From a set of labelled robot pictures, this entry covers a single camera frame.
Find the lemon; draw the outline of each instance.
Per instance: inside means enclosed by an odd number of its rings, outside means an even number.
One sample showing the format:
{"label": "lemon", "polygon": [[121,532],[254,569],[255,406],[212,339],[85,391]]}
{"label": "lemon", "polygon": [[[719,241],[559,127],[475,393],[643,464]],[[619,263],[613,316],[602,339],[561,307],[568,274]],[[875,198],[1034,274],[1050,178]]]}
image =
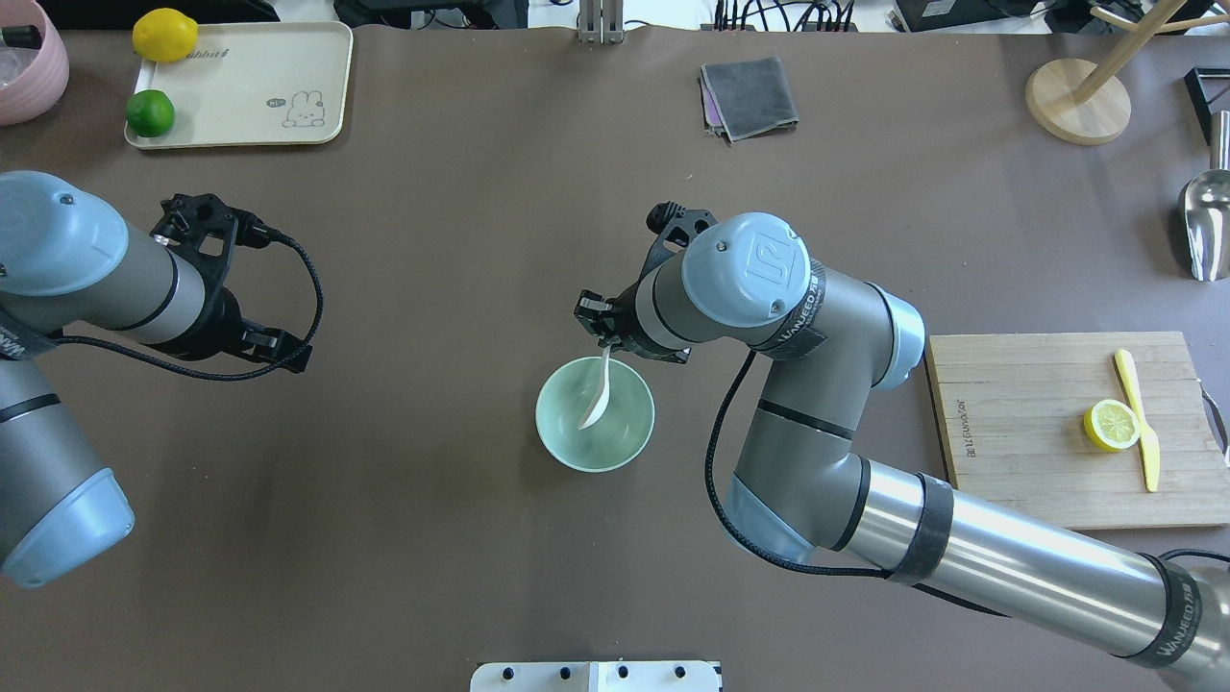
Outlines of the lemon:
{"label": "lemon", "polygon": [[175,127],[175,104],[157,88],[146,88],[128,100],[124,118],[138,135],[159,136]]}
{"label": "lemon", "polygon": [[133,25],[133,49],[146,60],[182,60],[197,45],[197,22],[180,10],[150,10]]}
{"label": "lemon", "polygon": [[1085,435],[1100,450],[1118,452],[1140,440],[1140,424],[1123,402],[1102,399],[1085,412]]}

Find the pink bowl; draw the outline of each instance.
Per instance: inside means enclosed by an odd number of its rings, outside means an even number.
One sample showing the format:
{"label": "pink bowl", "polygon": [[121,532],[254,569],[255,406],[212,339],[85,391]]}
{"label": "pink bowl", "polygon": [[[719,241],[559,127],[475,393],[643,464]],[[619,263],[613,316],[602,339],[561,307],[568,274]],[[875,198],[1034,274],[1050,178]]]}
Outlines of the pink bowl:
{"label": "pink bowl", "polygon": [[34,25],[43,47],[17,79],[0,87],[0,125],[26,122],[55,104],[69,82],[69,57],[47,14],[33,0],[0,0],[0,26]]}

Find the wooden stand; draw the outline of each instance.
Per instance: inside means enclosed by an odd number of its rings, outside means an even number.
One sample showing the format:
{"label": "wooden stand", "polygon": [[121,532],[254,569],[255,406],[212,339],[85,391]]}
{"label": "wooden stand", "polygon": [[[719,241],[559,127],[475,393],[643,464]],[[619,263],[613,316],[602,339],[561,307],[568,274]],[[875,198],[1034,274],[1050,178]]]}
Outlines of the wooden stand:
{"label": "wooden stand", "polygon": [[[1047,132],[1074,144],[1105,144],[1122,134],[1132,117],[1132,101],[1114,74],[1132,55],[1156,33],[1230,21],[1230,16],[1221,15],[1166,23],[1184,2],[1160,0],[1141,17],[1140,23],[1124,20],[1105,7],[1093,7],[1091,15],[1128,31],[1128,36],[1102,64],[1064,58],[1038,68],[1025,85],[1030,113]],[[1230,0],[1216,2],[1230,12]]]}

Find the white spoon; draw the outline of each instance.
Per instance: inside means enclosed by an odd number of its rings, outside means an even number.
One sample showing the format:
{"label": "white spoon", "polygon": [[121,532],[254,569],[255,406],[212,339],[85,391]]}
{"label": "white spoon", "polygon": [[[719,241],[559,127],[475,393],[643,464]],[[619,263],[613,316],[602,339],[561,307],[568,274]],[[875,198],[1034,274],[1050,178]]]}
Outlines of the white spoon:
{"label": "white spoon", "polygon": [[603,418],[606,413],[606,404],[611,399],[611,348],[610,345],[603,345],[603,366],[601,375],[598,382],[598,393],[594,395],[594,401],[589,403],[589,408],[585,409],[585,415],[581,417],[581,423],[577,424],[577,430],[585,430],[587,428],[598,423],[598,419]]}

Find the gray cloth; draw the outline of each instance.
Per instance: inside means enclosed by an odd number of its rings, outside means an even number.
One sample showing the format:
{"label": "gray cloth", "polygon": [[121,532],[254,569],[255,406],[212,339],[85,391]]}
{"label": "gray cloth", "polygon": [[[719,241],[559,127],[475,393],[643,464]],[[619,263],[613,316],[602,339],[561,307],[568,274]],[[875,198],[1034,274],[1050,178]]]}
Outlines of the gray cloth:
{"label": "gray cloth", "polygon": [[701,65],[701,91],[713,98],[731,141],[798,123],[786,69],[777,58]]}

